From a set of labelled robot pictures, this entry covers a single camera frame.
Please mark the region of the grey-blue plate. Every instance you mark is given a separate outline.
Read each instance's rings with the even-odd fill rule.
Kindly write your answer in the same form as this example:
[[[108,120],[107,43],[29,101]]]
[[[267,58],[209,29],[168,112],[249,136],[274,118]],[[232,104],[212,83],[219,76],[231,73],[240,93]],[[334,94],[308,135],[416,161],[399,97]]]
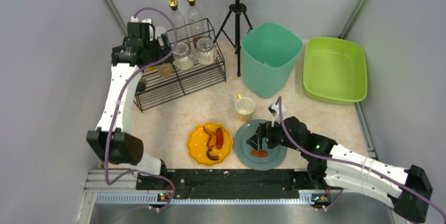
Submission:
[[[247,143],[251,137],[255,137],[257,126],[266,123],[267,120],[255,119],[243,124],[235,134],[234,137],[234,151],[238,159],[247,167],[266,171],[278,167],[285,159],[287,148],[281,145],[276,146],[273,149],[268,148],[267,138],[262,139],[262,150],[267,153],[266,157],[256,157],[251,151],[257,150]]]

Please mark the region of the blue label jar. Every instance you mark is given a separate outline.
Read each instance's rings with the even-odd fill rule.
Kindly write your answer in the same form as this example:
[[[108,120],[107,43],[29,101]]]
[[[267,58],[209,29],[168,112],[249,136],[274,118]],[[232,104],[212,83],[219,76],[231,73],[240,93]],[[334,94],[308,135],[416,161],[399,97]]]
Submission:
[[[154,34],[154,39],[158,39],[161,38],[162,35],[166,34],[166,29],[163,26],[156,26],[155,27],[155,34]]]

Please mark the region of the pink lid spice jar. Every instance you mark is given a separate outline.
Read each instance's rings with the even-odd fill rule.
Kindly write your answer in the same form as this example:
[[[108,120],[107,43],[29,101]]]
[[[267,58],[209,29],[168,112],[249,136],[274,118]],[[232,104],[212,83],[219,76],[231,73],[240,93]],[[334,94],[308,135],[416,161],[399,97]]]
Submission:
[[[157,72],[161,77],[169,77],[173,74],[174,68],[171,63],[161,64],[157,66]]]

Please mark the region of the oil bottle gold cap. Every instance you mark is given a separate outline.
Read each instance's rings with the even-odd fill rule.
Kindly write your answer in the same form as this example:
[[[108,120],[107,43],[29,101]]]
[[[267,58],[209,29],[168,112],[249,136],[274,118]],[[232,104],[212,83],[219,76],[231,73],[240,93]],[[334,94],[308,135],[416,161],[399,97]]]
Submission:
[[[187,18],[189,21],[189,28],[192,35],[192,40],[196,44],[201,38],[204,37],[204,21],[201,11],[196,5],[196,0],[187,0],[189,9],[187,11]]]
[[[175,25],[175,31],[177,32],[177,38],[180,43],[185,43],[190,45],[189,35],[186,27],[186,22],[179,11],[178,1],[177,0],[169,0],[169,7],[171,9],[171,20]]]

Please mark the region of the large clear glass jar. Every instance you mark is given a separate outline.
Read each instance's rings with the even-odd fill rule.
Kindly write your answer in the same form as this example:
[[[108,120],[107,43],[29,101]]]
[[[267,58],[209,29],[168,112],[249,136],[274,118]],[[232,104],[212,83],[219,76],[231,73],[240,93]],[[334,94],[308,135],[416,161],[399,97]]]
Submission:
[[[194,65],[189,45],[178,43],[174,52],[174,65],[180,70],[191,69]]]

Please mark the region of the black lid spice jar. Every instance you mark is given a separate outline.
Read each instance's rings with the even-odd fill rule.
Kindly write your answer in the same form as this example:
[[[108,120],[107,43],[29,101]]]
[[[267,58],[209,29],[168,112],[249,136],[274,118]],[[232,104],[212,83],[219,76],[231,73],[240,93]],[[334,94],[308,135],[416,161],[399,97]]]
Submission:
[[[138,83],[137,83],[137,87],[136,87],[136,92],[138,92],[138,93],[142,93],[142,92],[144,92],[145,90],[146,90],[146,82],[145,81],[143,81],[143,80],[140,80]]]

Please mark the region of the cream yellow mug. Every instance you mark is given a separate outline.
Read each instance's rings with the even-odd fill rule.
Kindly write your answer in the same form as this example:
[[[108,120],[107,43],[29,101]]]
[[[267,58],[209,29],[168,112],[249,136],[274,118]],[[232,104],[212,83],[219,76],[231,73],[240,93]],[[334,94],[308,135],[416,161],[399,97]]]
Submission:
[[[255,108],[256,104],[251,98],[237,94],[235,109],[241,121],[248,122],[252,118]]]

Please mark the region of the yellow scalloped plate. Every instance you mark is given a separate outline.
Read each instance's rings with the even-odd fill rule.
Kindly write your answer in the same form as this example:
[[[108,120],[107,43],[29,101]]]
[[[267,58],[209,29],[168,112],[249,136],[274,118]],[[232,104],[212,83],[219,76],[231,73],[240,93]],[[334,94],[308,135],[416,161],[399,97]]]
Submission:
[[[205,126],[209,131],[216,133],[216,129],[221,127],[224,132],[224,145],[221,149],[217,149],[216,146],[213,148],[207,147],[207,142],[209,136],[204,132],[203,126]],[[189,137],[186,143],[188,149],[188,154],[191,159],[193,159],[197,164],[204,166],[215,166],[223,161],[231,154],[234,141],[232,139],[231,133],[222,124],[215,122],[207,122],[198,125],[193,131],[189,133]],[[206,151],[212,149],[211,154],[213,156],[218,156],[218,161],[209,160],[206,156]]]

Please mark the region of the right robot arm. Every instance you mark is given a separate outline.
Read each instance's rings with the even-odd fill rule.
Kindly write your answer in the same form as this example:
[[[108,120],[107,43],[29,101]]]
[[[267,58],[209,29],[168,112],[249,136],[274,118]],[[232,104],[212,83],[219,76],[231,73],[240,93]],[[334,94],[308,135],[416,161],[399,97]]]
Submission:
[[[252,120],[243,140],[253,149],[286,147],[300,152],[308,162],[310,181],[316,188],[337,187],[378,200],[401,217],[416,223],[427,218],[433,188],[425,170],[402,168],[358,154],[335,140],[311,132],[296,117],[280,122]]]

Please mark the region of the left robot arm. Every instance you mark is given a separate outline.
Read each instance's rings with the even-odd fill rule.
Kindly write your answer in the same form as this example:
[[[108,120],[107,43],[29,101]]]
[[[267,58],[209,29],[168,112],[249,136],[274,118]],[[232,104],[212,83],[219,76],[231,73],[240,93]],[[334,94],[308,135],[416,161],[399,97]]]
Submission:
[[[148,174],[160,175],[163,161],[144,151],[142,140],[130,134],[134,97],[144,89],[142,69],[156,65],[171,51],[166,29],[151,19],[131,21],[123,43],[112,49],[111,80],[104,111],[86,140],[98,158],[114,165],[125,164]]]

